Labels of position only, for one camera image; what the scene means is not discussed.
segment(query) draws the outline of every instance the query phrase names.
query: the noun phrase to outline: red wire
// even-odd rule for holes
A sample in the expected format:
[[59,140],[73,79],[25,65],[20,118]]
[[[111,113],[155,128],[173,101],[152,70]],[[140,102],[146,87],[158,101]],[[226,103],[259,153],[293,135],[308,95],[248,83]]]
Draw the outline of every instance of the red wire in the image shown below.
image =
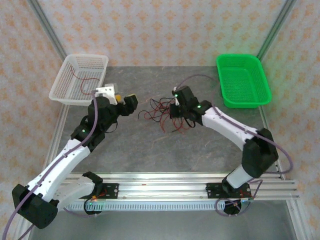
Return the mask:
[[242,189],[240,189],[241,198],[244,198],[245,194],[248,195],[249,198],[252,198],[252,195],[249,192],[242,191]]
[[[165,98],[161,99],[158,104],[155,106],[155,108],[152,111],[146,112],[143,116],[144,119],[149,120],[149,119],[154,119],[154,118],[159,118],[159,123],[160,123],[160,127],[162,129],[162,131],[164,133],[166,133],[165,130],[165,123],[166,120],[168,119],[168,117],[170,117],[170,104],[174,104],[175,100],[172,99],[170,101],[167,101]],[[183,132],[181,131],[182,129],[184,130],[188,130],[190,127],[185,127],[184,126],[184,119],[178,118],[178,119],[171,119],[173,126],[175,127],[176,131],[180,132],[181,134],[183,134]]]
[[86,76],[84,76],[84,78],[80,78],[80,77],[78,77],[78,76],[75,74],[75,72],[73,71],[72,66],[70,66],[70,70],[71,70],[71,73],[72,73],[73,76],[75,76],[75,77],[76,77],[77,79],[79,79],[79,80],[82,80],[81,85],[80,85],[80,91],[81,91],[81,93],[84,94],[84,95],[90,95],[90,94],[91,94],[90,92],[84,92],[83,89],[82,89],[85,80],[95,79],[95,80],[100,81],[100,79],[99,79],[99,78],[96,78],[96,77],[86,78]]

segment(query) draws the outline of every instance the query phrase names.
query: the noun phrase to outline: white plastic basket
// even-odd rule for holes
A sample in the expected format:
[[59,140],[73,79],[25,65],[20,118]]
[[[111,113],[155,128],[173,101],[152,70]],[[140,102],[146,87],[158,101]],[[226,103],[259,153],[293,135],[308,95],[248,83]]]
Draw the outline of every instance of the white plastic basket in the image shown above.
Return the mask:
[[103,84],[108,61],[108,57],[104,55],[66,56],[50,90],[49,98],[66,105],[89,106],[92,100],[91,91]]

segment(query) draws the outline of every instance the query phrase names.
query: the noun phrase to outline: black cable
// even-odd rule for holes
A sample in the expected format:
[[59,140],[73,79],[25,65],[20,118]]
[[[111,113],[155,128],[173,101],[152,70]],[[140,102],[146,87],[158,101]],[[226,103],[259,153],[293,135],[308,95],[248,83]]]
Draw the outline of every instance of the black cable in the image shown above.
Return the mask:
[[115,130],[117,130],[117,128],[118,128],[118,120],[115,120],[115,129],[114,130],[112,130],[112,131],[105,131],[105,133],[106,134],[111,134],[111,133],[113,133]]
[[87,206],[87,202],[91,199],[91,196],[89,196],[89,198],[87,200],[84,201],[84,204],[83,204],[83,209],[84,209],[84,212],[88,215],[92,215],[90,212],[91,211],[88,211],[86,206]]
[[188,122],[188,120],[186,119],[186,118],[184,118],[184,120],[185,120],[185,122],[186,122],[186,124],[188,124],[188,126],[190,127],[190,128],[195,128],[196,127],[196,123],[193,121],[193,126],[191,126],[191,124]]
[[154,122],[156,122],[156,123],[160,123],[160,119],[161,119],[161,117],[163,116],[163,114],[165,113],[165,111],[167,111],[167,110],[170,109],[170,107],[164,106],[164,104],[161,102],[161,100],[169,100],[168,102],[170,102],[170,101],[172,101],[172,100],[174,100],[174,99],[175,99],[175,98],[173,98],[173,97],[162,97],[162,98],[160,98],[159,101],[157,101],[157,100],[154,100],[153,98],[150,98],[149,103],[150,103],[151,108],[152,108],[154,111],[156,111],[156,112],[160,112],[161,114],[160,114],[160,115],[157,115],[157,116],[152,116],[149,111],[147,111],[147,110],[142,110],[142,111],[140,111],[140,112],[138,113],[138,119],[140,118],[140,114],[141,114],[141,113],[147,113],[147,114],[149,114],[150,119],[152,119],[152,120],[153,120]]
[[180,130],[180,129],[177,128],[176,130],[173,130],[173,131],[171,131],[171,132],[174,133],[174,132],[176,132],[176,131],[178,131],[178,130]]
[[84,125],[86,123],[86,120],[88,119],[88,115],[87,116],[84,116],[81,121],[80,121],[80,124],[81,125]]
[[[234,201],[238,206],[239,206],[239,204],[241,204],[241,209],[242,209],[242,200],[241,199],[239,199],[239,200],[236,200],[236,201]],[[250,206],[250,204],[251,204],[251,201],[249,201],[249,203],[248,203],[248,205],[246,206],[246,208],[244,209],[244,210],[242,210],[242,211],[247,211],[247,208]],[[234,207],[234,204],[233,203],[231,203],[231,202],[226,202],[226,205],[225,205],[225,207],[224,207],[224,209],[228,209],[228,208],[233,208]]]

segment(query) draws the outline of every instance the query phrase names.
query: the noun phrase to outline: tangled wires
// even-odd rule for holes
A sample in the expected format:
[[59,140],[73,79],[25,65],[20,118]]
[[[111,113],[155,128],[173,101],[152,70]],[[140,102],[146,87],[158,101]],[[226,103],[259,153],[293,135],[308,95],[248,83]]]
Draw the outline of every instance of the tangled wires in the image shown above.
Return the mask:
[[170,116],[170,104],[175,103],[174,97],[162,97],[159,101],[150,99],[150,106],[152,108],[151,111],[142,110],[138,114],[138,119],[141,113],[144,113],[143,117],[146,120],[153,120],[156,123],[160,123],[160,128],[165,133],[165,122],[168,118],[171,119],[172,124],[175,128],[172,132],[180,132],[183,134],[182,130],[188,130],[190,128],[194,128],[196,123],[193,122],[191,125],[186,118],[171,118]]

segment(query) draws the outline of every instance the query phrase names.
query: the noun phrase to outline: red cable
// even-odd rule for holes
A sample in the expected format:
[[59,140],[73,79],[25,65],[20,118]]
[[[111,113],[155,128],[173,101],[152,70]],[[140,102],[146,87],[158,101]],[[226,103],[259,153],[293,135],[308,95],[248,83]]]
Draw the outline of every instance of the red cable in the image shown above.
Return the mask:
[[[144,113],[144,119],[146,120],[150,120],[150,119],[154,119],[154,118],[160,118],[159,119],[159,123],[160,123],[160,127],[162,129],[162,131],[164,133],[166,133],[165,130],[165,123],[166,120],[168,119],[168,117],[170,117],[170,104],[174,104],[175,100],[172,99],[170,101],[167,100],[167,98],[163,98],[160,99],[159,102],[157,102],[156,106],[153,108],[152,111],[147,111],[146,113]],[[178,119],[171,119],[173,126],[175,127],[175,131],[180,132],[181,134],[183,134],[183,132],[181,131],[182,129],[184,130],[188,130],[190,127],[185,127],[184,126],[184,119],[182,118],[178,118]]]
[[77,79],[79,79],[79,80],[82,80],[81,85],[80,85],[80,91],[81,91],[81,93],[84,94],[84,95],[90,95],[91,93],[84,92],[83,89],[82,89],[85,80],[95,79],[95,80],[100,81],[100,79],[99,79],[99,78],[96,78],[96,77],[86,78],[86,76],[84,76],[84,78],[80,78],[80,77],[78,77],[78,76],[75,74],[75,72],[73,71],[72,66],[70,66],[70,70],[71,70],[71,73],[72,73],[73,76],[75,76],[75,77],[76,77]]

